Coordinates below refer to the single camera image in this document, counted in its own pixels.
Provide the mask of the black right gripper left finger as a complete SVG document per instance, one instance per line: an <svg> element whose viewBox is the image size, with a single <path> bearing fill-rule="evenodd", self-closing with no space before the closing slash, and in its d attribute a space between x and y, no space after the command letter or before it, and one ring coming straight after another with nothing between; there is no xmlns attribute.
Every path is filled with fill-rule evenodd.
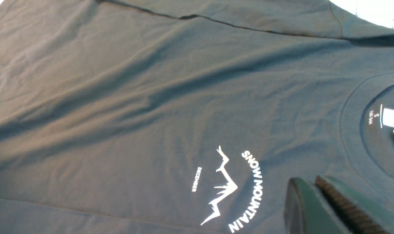
<svg viewBox="0 0 394 234"><path fill-rule="evenodd" d="M321 191L293 177L287 184L284 214L286 234L349 234Z"/></svg>

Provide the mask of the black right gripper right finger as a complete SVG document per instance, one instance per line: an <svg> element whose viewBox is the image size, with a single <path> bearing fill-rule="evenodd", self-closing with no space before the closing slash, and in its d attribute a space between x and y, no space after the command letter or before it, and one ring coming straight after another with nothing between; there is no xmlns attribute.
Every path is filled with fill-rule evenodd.
<svg viewBox="0 0 394 234"><path fill-rule="evenodd" d="M353 234L394 234L394 213L330 176L317 176L315 185Z"/></svg>

